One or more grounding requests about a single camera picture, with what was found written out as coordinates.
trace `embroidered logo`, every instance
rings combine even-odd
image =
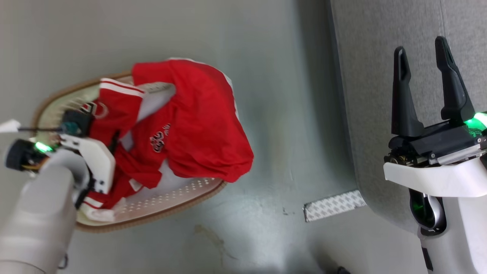
[[[162,148],[164,147],[164,136],[169,135],[169,129],[171,128],[171,124],[167,124],[162,127],[163,131],[158,131],[154,136],[150,138],[150,144],[155,152],[160,153]]]
[[[108,115],[108,107],[102,102],[89,102],[82,105],[79,110],[92,114],[96,119],[103,119]]]

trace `red sleeve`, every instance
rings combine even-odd
[[[100,83],[100,95],[89,107],[95,120],[90,128],[90,137],[109,145],[113,135],[123,137],[137,122],[144,92],[134,86],[104,78]]]

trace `green led light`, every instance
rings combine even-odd
[[[423,207],[424,207],[423,205],[418,205],[417,203],[412,204],[412,209],[414,211],[423,210]]]
[[[484,125],[484,128],[487,128],[487,114],[483,112],[478,112],[473,116],[473,119],[477,119]]]
[[[53,150],[52,148],[50,148],[50,147],[46,146],[45,144],[43,144],[43,143],[41,143],[41,142],[37,142],[37,143],[36,143],[36,148],[37,148],[37,149],[38,149],[40,152],[42,152],[42,153],[46,153],[46,152],[48,152],[48,151],[52,151],[52,150]]]
[[[487,129],[487,114],[478,112],[472,119],[465,121],[470,135],[477,137],[482,135],[482,131]]]

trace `gray fabric panel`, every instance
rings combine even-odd
[[[412,71],[418,118],[441,121],[441,74],[434,39],[447,37],[477,111],[487,110],[487,7],[454,0],[332,0],[337,48],[358,187],[367,204],[405,230],[416,232],[407,189],[384,180],[392,137],[393,52],[403,45]]]

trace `basket rim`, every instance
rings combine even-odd
[[[101,77],[96,77],[96,78],[93,78],[91,80],[81,82],[81,83],[76,84],[76,85],[69,86],[67,88],[64,88],[64,89],[58,91],[58,92],[53,93],[47,99],[45,99],[39,105],[39,107],[37,107],[36,111],[34,112],[34,116],[32,118],[31,126],[37,127],[37,124],[39,123],[42,112],[53,101],[65,96],[65,95],[68,95],[70,93],[76,92],[80,89],[84,89],[84,88],[99,84],[102,78],[118,79],[118,78],[123,78],[123,77],[131,76],[131,75],[132,75],[131,71],[125,71],[122,73],[113,73],[113,74],[103,75]],[[76,221],[76,229],[80,230],[80,231],[84,231],[84,232],[89,232],[89,233],[106,233],[106,232],[111,232],[111,231],[115,231],[115,230],[121,230],[121,229],[129,228],[129,227],[137,226],[137,225],[146,224],[146,223],[167,217],[169,215],[178,213],[180,211],[186,210],[186,209],[188,209],[192,206],[195,206],[195,205],[197,205],[197,204],[199,204],[205,200],[208,200],[211,197],[218,194],[226,185],[227,185],[227,182],[225,182],[224,180],[221,180],[221,182],[220,182],[220,184],[218,184],[218,186],[216,186],[214,189],[212,189],[211,191],[209,191],[209,192],[207,192],[201,196],[198,196],[196,198],[193,198],[191,200],[188,200],[184,203],[178,204],[178,205],[173,206],[171,208],[161,210],[159,212],[155,212],[153,214],[142,216],[142,217],[135,218],[132,220],[123,221],[120,223],[106,224],[106,225],[100,225],[100,226],[90,226],[90,225],[82,224],[82,223]]]

